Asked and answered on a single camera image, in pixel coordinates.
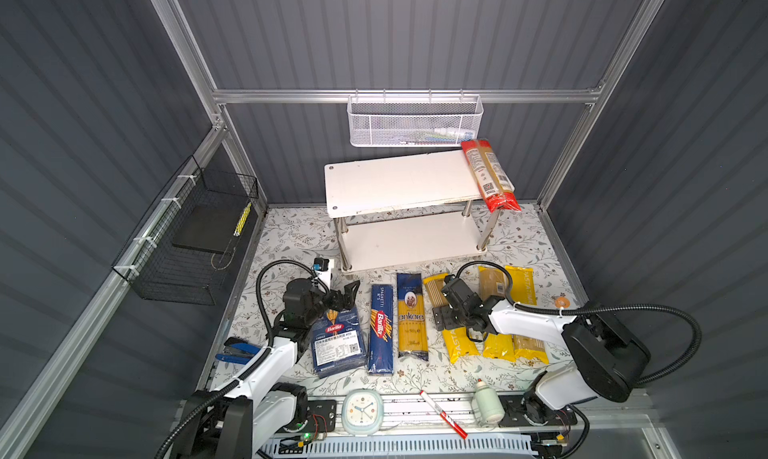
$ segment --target red and yellow pasta package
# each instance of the red and yellow pasta package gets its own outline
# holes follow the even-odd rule
[[[504,173],[502,165],[498,163],[491,144],[487,140],[473,139],[462,142],[462,149],[488,210],[491,212],[499,208],[522,210],[514,197],[512,181]]]

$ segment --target white mesh basket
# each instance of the white mesh basket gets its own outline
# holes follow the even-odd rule
[[[355,147],[451,147],[476,138],[480,96],[350,96],[350,142]]]

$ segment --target gray wall panel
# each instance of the gray wall panel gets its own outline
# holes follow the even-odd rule
[[[491,141],[520,199],[538,197],[576,123],[580,104],[490,104],[480,137]],[[270,203],[325,202],[326,164],[449,150],[353,147],[342,104],[230,104]]]
[[[641,0],[179,0],[222,89],[596,86]]]
[[[0,102],[5,422],[210,121],[149,0],[0,0]],[[223,307],[130,294],[27,457],[150,455]]]
[[[768,434],[767,1],[667,0],[550,209],[591,299],[701,323],[699,354],[649,387],[684,457],[759,455]],[[624,319],[649,369],[690,339]]]

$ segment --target shelf top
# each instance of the shelf top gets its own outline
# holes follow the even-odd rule
[[[481,198],[462,150],[328,164],[325,173],[332,218]]]

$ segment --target light blue clock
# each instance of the light blue clock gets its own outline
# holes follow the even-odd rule
[[[341,423],[351,435],[369,436],[384,422],[384,401],[373,389],[356,389],[346,395]]]

